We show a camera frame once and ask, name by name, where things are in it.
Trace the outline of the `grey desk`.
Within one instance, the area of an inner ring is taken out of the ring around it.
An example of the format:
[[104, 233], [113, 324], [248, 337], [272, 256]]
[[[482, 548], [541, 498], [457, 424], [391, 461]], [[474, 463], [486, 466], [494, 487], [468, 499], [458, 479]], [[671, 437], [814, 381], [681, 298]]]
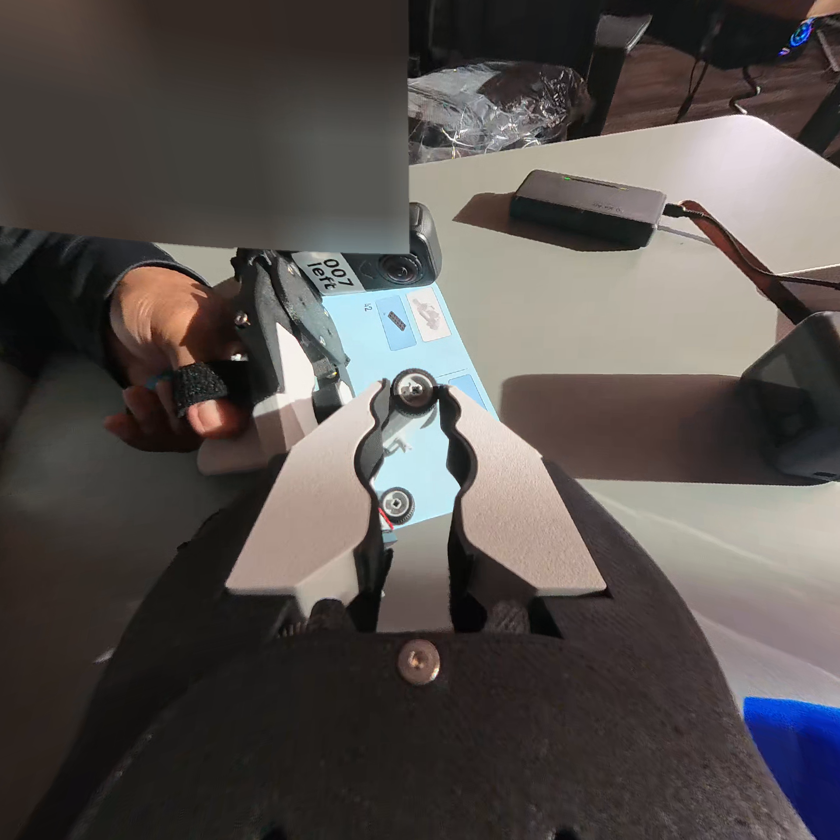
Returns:
[[[838, 266], [838, 167], [726, 117], [425, 164], [411, 194], [501, 418], [584, 478], [695, 610], [738, 696], [838, 705], [838, 487], [772, 486], [712, 437], [731, 378], [782, 320], [686, 222], [638, 251], [509, 234], [494, 196], [532, 170], [694, 200], [772, 270]], [[2, 731], [67, 737], [141, 596], [234, 479], [113, 440], [119, 401], [57, 356], [2, 459]]]

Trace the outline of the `light blue instruction booklet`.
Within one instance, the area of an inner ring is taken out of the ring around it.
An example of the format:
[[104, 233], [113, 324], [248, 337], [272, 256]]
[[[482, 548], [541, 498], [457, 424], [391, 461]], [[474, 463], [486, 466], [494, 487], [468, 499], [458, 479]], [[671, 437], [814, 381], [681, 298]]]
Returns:
[[[454, 318], [437, 284], [408, 290], [381, 290], [325, 297], [323, 306], [349, 357], [353, 393], [422, 369], [438, 385], [452, 385], [497, 417]], [[384, 459], [372, 486], [380, 495], [404, 487], [415, 500], [413, 518], [401, 527], [451, 513], [459, 485], [448, 471], [448, 438], [440, 426], [439, 406], [425, 416], [401, 416], [403, 426], [383, 433]]]

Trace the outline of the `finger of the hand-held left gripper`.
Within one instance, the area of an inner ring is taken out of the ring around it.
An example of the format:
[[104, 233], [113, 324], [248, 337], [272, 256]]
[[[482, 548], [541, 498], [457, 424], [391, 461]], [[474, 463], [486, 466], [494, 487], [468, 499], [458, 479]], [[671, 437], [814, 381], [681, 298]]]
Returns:
[[270, 453], [286, 454], [332, 413], [354, 398], [341, 376], [319, 385], [309, 357], [297, 339], [276, 324], [279, 351], [279, 391], [270, 399]]
[[245, 430], [236, 437], [209, 439], [198, 450], [196, 466], [203, 476], [241, 474], [261, 469], [291, 448], [284, 427], [287, 400], [275, 394], [258, 402]]

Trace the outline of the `blue plastic bin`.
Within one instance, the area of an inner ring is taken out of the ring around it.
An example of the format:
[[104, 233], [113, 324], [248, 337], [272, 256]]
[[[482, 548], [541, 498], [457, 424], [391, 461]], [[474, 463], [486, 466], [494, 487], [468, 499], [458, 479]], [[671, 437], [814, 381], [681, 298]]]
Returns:
[[816, 839], [839, 838], [839, 708], [746, 697], [744, 720], [782, 792]]

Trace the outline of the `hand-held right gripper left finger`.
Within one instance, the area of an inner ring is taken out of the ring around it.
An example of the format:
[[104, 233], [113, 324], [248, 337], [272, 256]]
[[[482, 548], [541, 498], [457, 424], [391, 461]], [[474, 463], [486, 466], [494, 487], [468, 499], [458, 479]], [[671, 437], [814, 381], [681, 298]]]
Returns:
[[227, 580], [234, 595], [378, 606], [390, 570], [374, 479], [391, 384], [376, 381], [296, 444], [277, 473]]

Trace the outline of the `person's left forearm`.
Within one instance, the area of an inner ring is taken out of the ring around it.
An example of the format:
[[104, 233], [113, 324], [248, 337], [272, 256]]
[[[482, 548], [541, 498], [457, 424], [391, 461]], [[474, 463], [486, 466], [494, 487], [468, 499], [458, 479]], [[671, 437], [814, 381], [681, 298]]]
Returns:
[[110, 300], [128, 273], [146, 267], [208, 287], [150, 243], [1, 227], [2, 360], [35, 377], [52, 353], [74, 350], [126, 385], [106, 342]]

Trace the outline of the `plastic-wrapped bundle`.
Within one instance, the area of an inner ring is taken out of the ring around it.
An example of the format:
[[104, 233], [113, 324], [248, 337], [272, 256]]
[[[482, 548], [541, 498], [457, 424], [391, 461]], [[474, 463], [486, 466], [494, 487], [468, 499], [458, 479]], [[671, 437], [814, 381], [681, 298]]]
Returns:
[[563, 141], [593, 107], [575, 70], [531, 61], [436, 70], [407, 92], [410, 165]]

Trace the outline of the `person's left hand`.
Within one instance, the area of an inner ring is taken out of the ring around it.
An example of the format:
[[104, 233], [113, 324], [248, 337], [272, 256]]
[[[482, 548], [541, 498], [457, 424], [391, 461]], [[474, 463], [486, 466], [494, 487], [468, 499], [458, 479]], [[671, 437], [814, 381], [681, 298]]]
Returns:
[[243, 353], [228, 301], [202, 283], [161, 267], [133, 269], [112, 294], [107, 330], [111, 360], [128, 386], [123, 413], [105, 428], [145, 452], [191, 452], [207, 439], [236, 438], [249, 420], [228, 399], [190, 406], [179, 416], [164, 374]]

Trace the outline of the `computer with coloured lights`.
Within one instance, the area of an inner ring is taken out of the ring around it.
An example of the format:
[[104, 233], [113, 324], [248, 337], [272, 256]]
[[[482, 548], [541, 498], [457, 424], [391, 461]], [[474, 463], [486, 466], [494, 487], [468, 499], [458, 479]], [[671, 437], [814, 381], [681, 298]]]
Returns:
[[811, 39], [815, 22], [815, 17], [809, 17], [801, 21], [778, 53], [777, 58], [779, 60], [795, 60], [799, 57]]

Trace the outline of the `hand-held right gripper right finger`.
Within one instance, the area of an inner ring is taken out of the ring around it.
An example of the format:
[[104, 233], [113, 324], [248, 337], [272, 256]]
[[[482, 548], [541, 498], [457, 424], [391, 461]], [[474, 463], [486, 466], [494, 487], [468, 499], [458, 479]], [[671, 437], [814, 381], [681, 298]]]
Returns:
[[438, 387], [438, 408], [458, 484], [447, 543], [454, 630], [489, 628], [499, 605], [541, 627], [547, 599], [606, 595], [540, 452], [455, 386]]

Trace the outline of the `black power bank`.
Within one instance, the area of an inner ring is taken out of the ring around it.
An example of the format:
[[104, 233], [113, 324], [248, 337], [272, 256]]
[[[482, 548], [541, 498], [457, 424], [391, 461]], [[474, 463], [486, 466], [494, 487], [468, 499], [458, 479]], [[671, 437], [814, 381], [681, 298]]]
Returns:
[[512, 194], [509, 217], [634, 250], [648, 245], [666, 204], [665, 193], [649, 188], [534, 170]]

